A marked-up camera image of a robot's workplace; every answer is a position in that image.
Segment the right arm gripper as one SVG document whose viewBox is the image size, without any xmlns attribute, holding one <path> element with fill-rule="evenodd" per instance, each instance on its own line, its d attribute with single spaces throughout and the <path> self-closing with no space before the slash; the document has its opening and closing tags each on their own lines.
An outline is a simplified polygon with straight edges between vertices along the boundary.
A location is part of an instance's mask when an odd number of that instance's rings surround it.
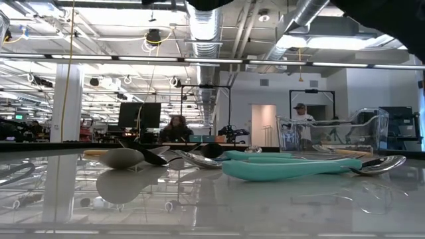
<svg viewBox="0 0 425 239">
<path fill-rule="evenodd" d="M 187 0 L 196 10 L 212 11 L 232 2 L 232 0 Z"/>
</svg>

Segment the blue handled black spoon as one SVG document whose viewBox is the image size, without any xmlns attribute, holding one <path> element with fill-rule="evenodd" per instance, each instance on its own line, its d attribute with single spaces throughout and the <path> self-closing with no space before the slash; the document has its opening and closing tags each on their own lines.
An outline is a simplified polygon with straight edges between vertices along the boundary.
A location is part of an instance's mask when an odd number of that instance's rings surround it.
<svg viewBox="0 0 425 239">
<path fill-rule="evenodd" d="M 132 141 L 119 140 L 119 143 L 122 147 L 134 149 L 142 153 L 145 161 L 149 164 L 158 166 L 168 164 L 168 162 L 162 157 L 160 157 L 160 155 L 170 149 L 170 146 L 161 146 L 153 149 L 146 149 L 140 143 Z"/>
<path fill-rule="evenodd" d="M 217 158 L 224 152 L 223 147 L 217 143 L 209 143 L 201 147 L 201 155 L 206 158 Z"/>
</svg>

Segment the mint green handled silver spoon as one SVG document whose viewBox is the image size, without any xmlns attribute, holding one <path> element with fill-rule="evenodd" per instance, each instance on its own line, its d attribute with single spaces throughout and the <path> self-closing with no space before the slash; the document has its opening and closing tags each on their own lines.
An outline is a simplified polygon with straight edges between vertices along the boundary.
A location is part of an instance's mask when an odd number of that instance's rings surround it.
<svg viewBox="0 0 425 239">
<path fill-rule="evenodd" d="M 290 153 L 249 153 L 249 152 L 241 152 L 241 151 L 225 151 L 224 155 L 232 160 L 236 161 L 247 161 L 249 158 L 254 157 L 273 157 L 273 158 L 292 158 L 293 155 Z"/>
<path fill-rule="evenodd" d="M 356 173 L 375 176 L 395 169 L 406 161 L 402 155 L 391 155 L 362 162 L 359 159 L 305 160 L 283 158 L 251 158 L 222 163 L 222 172 L 245 181 L 282 181 L 317 174 Z"/>
<path fill-rule="evenodd" d="M 230 158 L 219 157 L 210 159 L 202 155 L 188 153 L 181 150 L 176 150 L 175 153 L 184 159 L 186 162 L 199 167 L 200 169 L 221 169 L 225 161 L 232 161 Z M 277 158 L 277 157 L 251 157 L 249 159 L 242 159 L 246 163 L 307 163 L 319 162 L 319 160 L 309 159 L 293 159 L 293 158 Z"/>
<path fill-rule="evenodd" d="M 251 153 L 251 154 L 260 154 L 266 157 L 291 157 L 291 153 L 282 153 L 282 152 L 267 152 L 267 151 L 246 151 L 245 153 Z"/>
</svg>

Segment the clear plastic container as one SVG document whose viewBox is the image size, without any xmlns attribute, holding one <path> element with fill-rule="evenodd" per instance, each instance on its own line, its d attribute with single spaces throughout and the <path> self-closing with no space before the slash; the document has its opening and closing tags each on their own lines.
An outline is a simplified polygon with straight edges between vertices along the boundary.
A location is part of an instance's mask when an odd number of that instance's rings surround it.
<svg viewBox="0 0 425 239">
<path fill-rule="evenodd" d="M 347 119 L 296 121 L 278 116 L 278 142 L 282 151 L 316 151 L 313 145 L 334 149 L 373 153 L 385 149 L 388 135 L 388 112 L 363 108 Z M 299 125 L 308 125 L 311 141 L 301 139 Z"/>
</svg>

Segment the LED light bar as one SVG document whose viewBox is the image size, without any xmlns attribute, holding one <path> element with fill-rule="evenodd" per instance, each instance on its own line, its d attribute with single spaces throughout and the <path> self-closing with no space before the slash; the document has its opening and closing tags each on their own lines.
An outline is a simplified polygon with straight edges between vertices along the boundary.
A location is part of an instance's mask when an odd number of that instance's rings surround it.
<svg viewBox="0 0 425 239">
<path fill-rule="evenodd" d="M 258 66 L 301 66 L 318 68 L 365 68 L 376 70 L 419 70 L 425 71 L 425 65 L 406 64 L 368 64 L 346 62 L 308 62 L 292 60 L 249 60 L 223 58 L 185 58 L 162 56 L 107 56 L 107 55 L 70 55 L 70 54 L 33 54 L 33 53 L 0 53 L 1 60 L 30 61 L 30 62 L 65 62 L 71 60 L 84 64 L 151 64 L 151 65 L 190 65 L 219 66 L 231 64 L 250 64 Z"/>
</svg>

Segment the black ceiling device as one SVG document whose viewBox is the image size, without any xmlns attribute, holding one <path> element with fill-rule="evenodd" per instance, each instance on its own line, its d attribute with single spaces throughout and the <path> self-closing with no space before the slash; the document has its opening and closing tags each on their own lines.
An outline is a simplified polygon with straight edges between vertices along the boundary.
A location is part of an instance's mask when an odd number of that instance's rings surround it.
<svg viewBox="0 0 425 239">
<path fill-rule="evenodd" d="M 161 36 L 159 29 L 149 29 L 145 37 L 146 43 L 150 46 L 157 46 L 161 44 Z"/>
</svg>

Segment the person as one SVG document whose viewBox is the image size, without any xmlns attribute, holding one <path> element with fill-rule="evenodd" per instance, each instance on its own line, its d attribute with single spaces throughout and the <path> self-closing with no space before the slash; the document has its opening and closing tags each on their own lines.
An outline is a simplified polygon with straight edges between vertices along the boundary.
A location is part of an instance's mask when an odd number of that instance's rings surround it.
<svg viewBox="0 0 425 239">
<path fill-rule="evenodd" d="M 193 134 L 184 116 L 173 116 L 159 134 L 160 142 L 188 142 Z"/>
<path fill-rule="evenodd" d="M 303 103 L 298 103 L 294 110 L 296 113 L 292 116 L 293 120 L 296 121 L 314 121 L 313 116 L 309 115 L 306 110 L 306 106 Z M 306 139 L 311 141 L 311 130 L 308 125 L 299 125 L 299 134 L 301 139 Z"/>
<path fill-rule="evenodd" d="M 38 137 L 40 133 L 43 132 L 43 127 L 39 124 L 37 120 L 33 120 L 31 123 L 31 133 Z"/>
</svg>

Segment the black computer monitor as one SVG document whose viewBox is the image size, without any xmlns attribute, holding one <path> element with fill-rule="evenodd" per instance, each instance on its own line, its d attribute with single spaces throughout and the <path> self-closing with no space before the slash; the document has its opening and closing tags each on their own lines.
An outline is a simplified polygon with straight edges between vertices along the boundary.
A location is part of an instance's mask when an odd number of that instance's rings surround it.
<svg viewBox="0 0 425 239">
<path fill-rule="evenodd" d="M 121 103 L 118 118 L 119 127 L 159 128 L 161 118 L 160 103 Z"/>
</svg>

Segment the white structural column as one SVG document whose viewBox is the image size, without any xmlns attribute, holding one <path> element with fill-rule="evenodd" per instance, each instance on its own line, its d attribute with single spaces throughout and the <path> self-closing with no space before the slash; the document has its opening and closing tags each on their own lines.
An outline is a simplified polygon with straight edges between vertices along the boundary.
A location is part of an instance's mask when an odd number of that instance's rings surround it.
<svg viewBox="0 0 425 239">
<path fill-rule="evenodd" d="M 84 77 L 81 65 L 56 65 L 50 123 L 51 143 L 79 140 Z"/>
</svg>

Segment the red equipment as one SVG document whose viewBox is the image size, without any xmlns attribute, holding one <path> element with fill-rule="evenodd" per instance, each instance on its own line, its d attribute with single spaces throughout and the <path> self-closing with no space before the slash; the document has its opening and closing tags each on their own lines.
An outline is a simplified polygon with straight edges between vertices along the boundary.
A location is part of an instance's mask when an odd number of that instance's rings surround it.
<svg viewBox="0 0 425 239">
<path fill-rule="evenodd" d="M 94 120 L 92 118 L 82 118 L 80 121 L 79 141 L 92 142 L 93 133 L 92 126 Z"/>
</svg>

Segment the black cabinet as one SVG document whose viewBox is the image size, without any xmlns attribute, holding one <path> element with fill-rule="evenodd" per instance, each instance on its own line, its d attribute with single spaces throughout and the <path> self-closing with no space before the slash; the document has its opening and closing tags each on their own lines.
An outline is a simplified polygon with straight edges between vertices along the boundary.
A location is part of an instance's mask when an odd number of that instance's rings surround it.
<svg viewBox="0 0 425 239">
<path fill-rule="evenodd" d="M 418 151 L 422 144 L 420 114 L 410 106 L 385 106 L 388 112 L 387 149 Z"/>
</svg>

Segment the silver spiral air duct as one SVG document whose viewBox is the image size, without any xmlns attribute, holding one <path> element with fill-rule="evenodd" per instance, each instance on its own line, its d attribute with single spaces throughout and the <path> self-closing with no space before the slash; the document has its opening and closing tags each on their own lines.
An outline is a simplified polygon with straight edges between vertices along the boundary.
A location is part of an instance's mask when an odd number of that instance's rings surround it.
<svg viewBox="0 0 425 239">
<path fill-rule="evenodd" d="M 188 0 L 185 1 L 185 5 L 189 14 L 189 28 L 192 40 L 207 41 L 206 43 L 193 44 L 194 56 L 196 58 L 217 58 L 218 45 L 212 42 L 217 41 L 219 37 L 220 9 L 211 11 L 197 10 Z M 197 83 L 212 83 L 214 73 L 214 66 L 197 66 Z M 206 119 L 213 112 L 214 107 L 211 103 L 213 92 L 201 89 L 200 91 L 201 105 Z"/>
<path fill-rule="evenodd" d="M 275 43 L 262 60 L 281 60 L 287 50 L 305 48 L 307 40 L 290 33 L 294 31 L 295 34 L 307 34 L 310 24 L 329 2 L 330 0 L 299 0 L 293 11 L 280 18 L 275 30 Z"/>
</svg>

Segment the black rig frame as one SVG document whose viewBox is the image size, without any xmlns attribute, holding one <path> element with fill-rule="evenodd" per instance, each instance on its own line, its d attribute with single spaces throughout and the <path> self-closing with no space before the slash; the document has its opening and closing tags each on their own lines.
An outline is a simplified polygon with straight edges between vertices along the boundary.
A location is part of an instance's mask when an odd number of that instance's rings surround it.
<svg viewBox="0 0 425 239">
<path fill-rule="evenodd" d="M 336 117 L 336 94 L 331 90 L 305 89 L 289 91 L 290 117 L 296 113 L 298 104 L 305 106 L 305 111 L 315 120 L 331 120 Z"/>
<path fill-rule="evenodd" d="M 183 115 L 183 96 L 189 92 L 196 90 L 199 92 L 194 93 L 194 97 L 200 97 L 197 100 L 197 104 L 201 107 L 201 115 L 204 119 L 205 127 L 209 127 L 214 135 L 218 135 L 217 127 L 217 108 L 219 92 L 228 98 L 228 117 L 227 124 L 231 123 L 231 111 L 232 111 L 232 88 L 226 85 L 216 84 L 182 84 L 180 87 L 180 115 Z"/>
</svg>

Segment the black table frame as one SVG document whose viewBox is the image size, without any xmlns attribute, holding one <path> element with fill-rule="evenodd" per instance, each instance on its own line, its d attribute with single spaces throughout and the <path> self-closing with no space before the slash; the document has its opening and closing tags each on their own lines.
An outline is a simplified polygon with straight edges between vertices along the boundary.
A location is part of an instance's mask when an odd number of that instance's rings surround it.
<svg viewBox="0 0 425 239">
<path fill-rule="evenodd" d="M 146 149 L 153 149 L 163 145 L 141 144 Z M 171 149 L 188 149 L 196 143 L 166 143 Z M 220 143 L 225 150 L 244 151 L 248 146 L 243 144 Z M 88 143 L 88 142 L 65 142 L 65 143 L 0 143 L 0 153 L 17 151 L 48 151 L 65 149 L 112 149 L 122 147 L 119 143 Z M 262 147 L 263 151 L 280 152 L 279 147 Z M 403 155 L 407 159 L 425 161 L 425 152 L 422 151 L 399 151 L 383 149 L 377 151 L 379 155 Z"/>
</svg>

